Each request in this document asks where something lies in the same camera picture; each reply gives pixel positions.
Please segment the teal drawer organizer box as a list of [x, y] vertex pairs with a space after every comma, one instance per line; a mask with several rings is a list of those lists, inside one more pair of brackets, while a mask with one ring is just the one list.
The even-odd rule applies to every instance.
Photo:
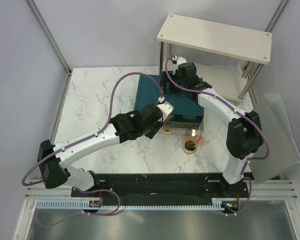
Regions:
[[[183, 135], [197, 137], [204, 131], [204, 109], [186, 97], [184, 92], [169, 93], [170, 83], [166, 84], [163, 93], [165, 100], [173, 105], [174, 109], [170, 120], [158, 131], [159, 134]], [[157, 86], [143, 75], [139, 77], [134, 110], [140, 111], [149, 104], [156, 104], [160, 97]]]

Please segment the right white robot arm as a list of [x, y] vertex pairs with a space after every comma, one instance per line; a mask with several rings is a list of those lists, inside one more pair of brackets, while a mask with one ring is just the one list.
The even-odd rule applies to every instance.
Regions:
[[209, 83], [200, 81], [192, 62], [177, 64], [173, 71], [163, 71], [163, 88], [166, 83], [173, 91], [185, 93], [195, 104], [213, 113], [227, 127], [229, 159], [222, 174], [225, 181], [219, 184], [219, 191], [225, 197], [232, 196], [237, 191], [236, 183], [243, 179], [250, 158], [264, 144], [259, 115], [255, 111], [236, 108]]

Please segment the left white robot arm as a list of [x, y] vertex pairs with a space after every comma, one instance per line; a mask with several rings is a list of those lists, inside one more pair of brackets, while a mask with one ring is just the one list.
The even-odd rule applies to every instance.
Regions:
[[142, 110], [117, 114], [109, 125], [73, 139], [68, 143], [52, 145], [46, 140], [40, 144], [38, 160], [47, 158], [40, 164], [40, 172], [46, 189], [67, 185], [80, 189], [89, 197], [100, 191], [97, 176], [92, 171], [83, 171], [72, 164], [83, 157], [103, 148], [136, 140], [141, 136], [152, 139], [173, 111], [167, 102], [149, 104]]

